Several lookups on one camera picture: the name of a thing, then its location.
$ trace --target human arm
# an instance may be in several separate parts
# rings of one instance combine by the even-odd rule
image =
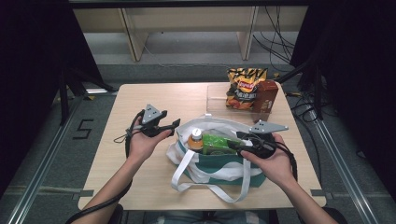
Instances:
[[[273,133],[276,142],[284,144],[279,134]],[[268,159],[261,159],[247,151],[241,152],[247,160],[258,165],[264,174],[288,196],[305,223],[336,223],[298,184],[291,172],[290,159],[282,150],[276,150]]]
[[[134,125],[137,125],[140,120],[141,118],[139,118]],[[106,202],[125,190],[143,162],[151,156],[157,144],[169,136],[170,133],[171,131],[167,130],[154,137],[147,137],[139,131],[133,131],[133,137],[131,138],[129,147],[129,157],[121,168],[105,183],[87,205],[85,205],[83,210]],[[117,203],[118,202],[114,202],[107,207],[89,213],[75,220],[73,223],[107,223]]]

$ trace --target silver triangular plate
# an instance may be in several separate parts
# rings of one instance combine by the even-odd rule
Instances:
[[[158,118],[161,114],[162,114],[162,112],[160,112],[154,106],[146,105],[146,110],[145,110],[145,114],[143,115],[142,124],[146,124],[146,123]]]
[[[289,127],[259,120],[253,127],[249,129],[250,133],[274,133],[288,130]]]

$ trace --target white bottle cap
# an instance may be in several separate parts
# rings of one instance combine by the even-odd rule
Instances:
[[[201,140],[202,139],[202,132],[200,129],[193,129],[192,130],[192,139],[194,140]]]

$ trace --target chip bag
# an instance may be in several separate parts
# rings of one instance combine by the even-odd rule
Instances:
[[[267,68],[232,68],[228,70],[230,89],[226,106],[247,110],[256,99],[258,84],[267,78]]]

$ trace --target lay's logo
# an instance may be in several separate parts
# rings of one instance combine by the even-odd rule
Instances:
[[[240,81],[238,83],[238,86],[239,86],[239,88],[246,88],[246,89],[252,90],[254,87],[254,83],[247,83],[244,81]]]

